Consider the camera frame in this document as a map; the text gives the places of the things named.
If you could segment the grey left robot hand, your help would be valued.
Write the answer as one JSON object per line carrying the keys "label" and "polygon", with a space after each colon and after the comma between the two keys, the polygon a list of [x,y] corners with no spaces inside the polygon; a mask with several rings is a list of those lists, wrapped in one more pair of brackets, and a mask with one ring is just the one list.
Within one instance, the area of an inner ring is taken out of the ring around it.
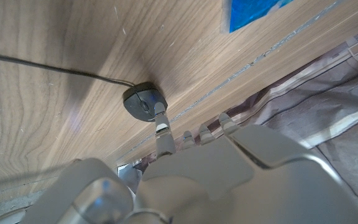
{"label": "grey left robot hand", "polygon": [[340,176],[302,145],[259,125],[224,136],[200,127],[176,151],[162,103],[155,105],[157,160],[136,192],[101,160],[68,166],[31,206],[24,223],[358,223]]}

